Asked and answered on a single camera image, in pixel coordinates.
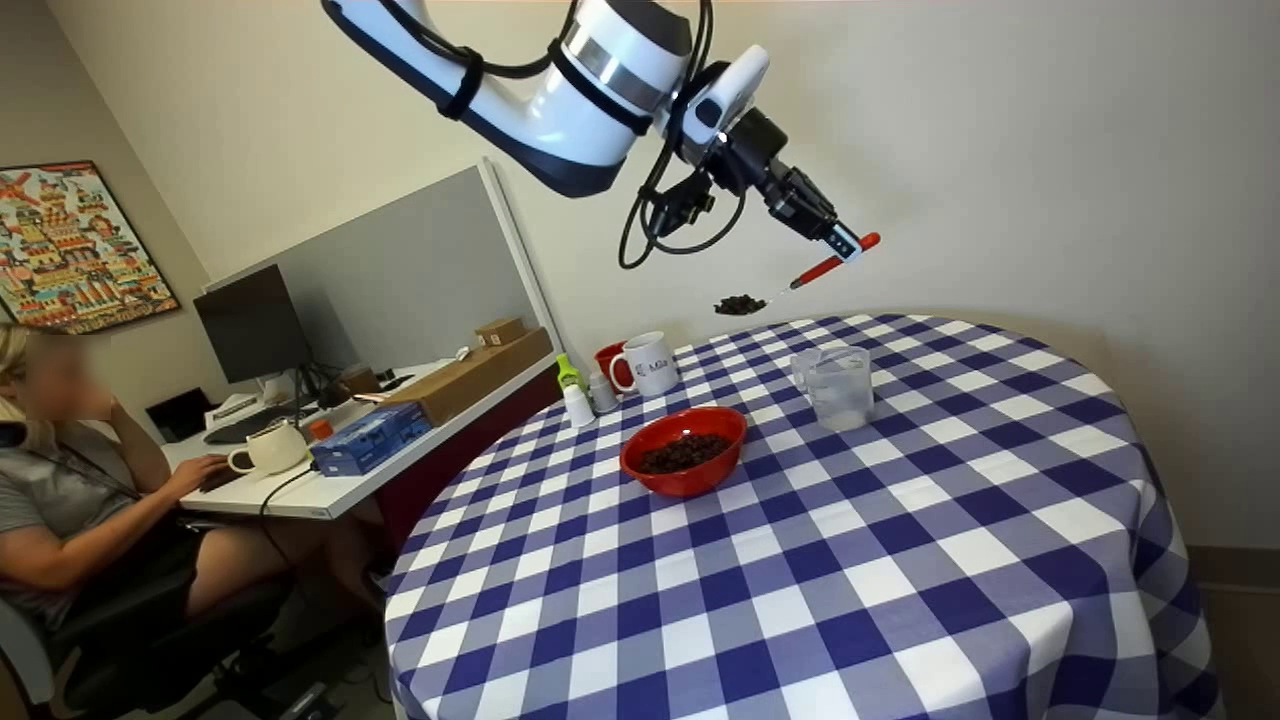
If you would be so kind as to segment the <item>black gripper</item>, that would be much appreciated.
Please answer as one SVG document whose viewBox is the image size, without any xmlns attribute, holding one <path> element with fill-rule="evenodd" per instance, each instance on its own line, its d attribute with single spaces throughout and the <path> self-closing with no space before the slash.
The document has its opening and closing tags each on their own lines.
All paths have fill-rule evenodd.
<svg viewBox="0 0 1280 720">
<path fill-rule="evenodd" d="M 734 196 L 757 186 L 762 209 L 804 238 L 829 238 L 836 254 L 856 254 L 859 236 L 798 168 L 779 161 L 782 144 L 789 135 L 761 107 L 747 107 L 705 168 Z"/>
</svg>

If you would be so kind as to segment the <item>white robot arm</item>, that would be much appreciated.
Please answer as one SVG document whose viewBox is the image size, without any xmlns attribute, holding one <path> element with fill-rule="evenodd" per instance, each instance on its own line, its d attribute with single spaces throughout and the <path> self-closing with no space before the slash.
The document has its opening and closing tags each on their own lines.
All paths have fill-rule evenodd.
<svg viewBox="0 0 1280 720">
<path fill-rule="evenodd" d="M 438 115 L 469 122 L 561 196 L 597 196 L 631 144 L 656 129 L 693 175 L 635 193 L 642 236 L 660 245 L 711 209 L 711 193 L 757 186 L 762 209 L 824 238 L 841 258 L 869 248 L 831 198 L 779 161 L 789 135 L 752 102 L 768 51 L 705 61 L 711 0 L 700 22 L 660 0 L 571 0 L 541 61 L 493 65 L 446 43 L 416 0 L 320 0 L 324 17 Z"/>
</svg>

